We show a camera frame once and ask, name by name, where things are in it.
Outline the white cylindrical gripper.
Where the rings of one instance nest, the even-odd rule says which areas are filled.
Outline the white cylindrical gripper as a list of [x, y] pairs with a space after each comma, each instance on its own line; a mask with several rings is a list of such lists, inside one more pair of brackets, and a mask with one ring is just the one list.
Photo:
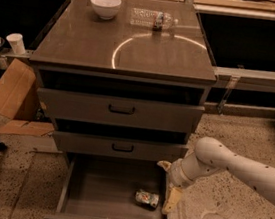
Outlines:
[[184, 159], [177, 159], [175, 162], [161, 160], [158, 162], [159, 167], [168, 172], [169, 181], [172, 186], [166, 189], [165, 201], [162, 207], [162, 214], [167, 215], [176, 210], [177, 204], [182, 197], [181, 188], [188, 188], [194, 184], [192, 179], [193, 165]]

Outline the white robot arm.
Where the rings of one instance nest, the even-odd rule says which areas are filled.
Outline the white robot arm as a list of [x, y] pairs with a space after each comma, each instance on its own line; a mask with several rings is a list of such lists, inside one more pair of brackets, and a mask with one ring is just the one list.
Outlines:
[[185, 158], [174, 162], [158, 162], [166, 172], [166, 195], [162, 212], [174, 211], [180, 201], [182, 190], [200, 178], [225, 170], [245, 183], [249, 188], [275, 205], [275, 168], [264, 163], [242, 157], [229, 150], [219, 140], [203, 137], [194, 151]]

